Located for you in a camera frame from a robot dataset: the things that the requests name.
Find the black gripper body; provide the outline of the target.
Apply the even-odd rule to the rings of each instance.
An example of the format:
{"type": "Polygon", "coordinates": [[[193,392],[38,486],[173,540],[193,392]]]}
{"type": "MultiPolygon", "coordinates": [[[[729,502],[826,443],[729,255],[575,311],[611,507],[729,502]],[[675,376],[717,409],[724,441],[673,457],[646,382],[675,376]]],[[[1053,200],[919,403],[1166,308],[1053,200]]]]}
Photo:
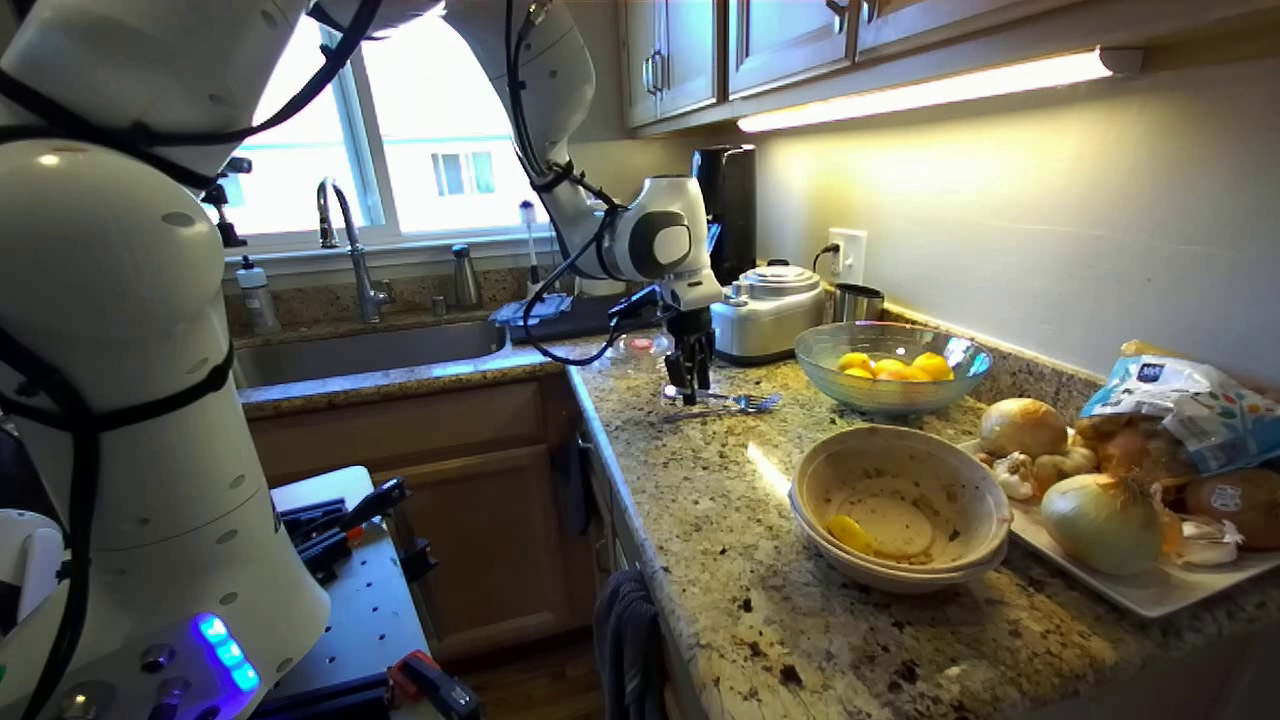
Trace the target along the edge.
{"type": "Polygon", "coordinates": [[[717,351],[712,311],[707,308],[675,311],[668,318],[668,336],[673,336],[673,351],[663,356],[668,378],[675,386],[706,386],[712,351],[717,351]]]}

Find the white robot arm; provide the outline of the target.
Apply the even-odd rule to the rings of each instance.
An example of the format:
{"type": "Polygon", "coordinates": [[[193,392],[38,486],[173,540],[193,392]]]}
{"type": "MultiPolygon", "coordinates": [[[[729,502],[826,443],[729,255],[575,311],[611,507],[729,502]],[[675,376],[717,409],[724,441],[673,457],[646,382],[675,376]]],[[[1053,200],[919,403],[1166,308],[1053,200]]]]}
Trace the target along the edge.
{"type": "Polygon", "coordinates": [[[324,635],[233,376],[209,195],[302,21],[361,40],[436,0],[24,0],[5,40],[5,412],[54,510],[5,633],[5,720],[248,720],[324,635]]]}

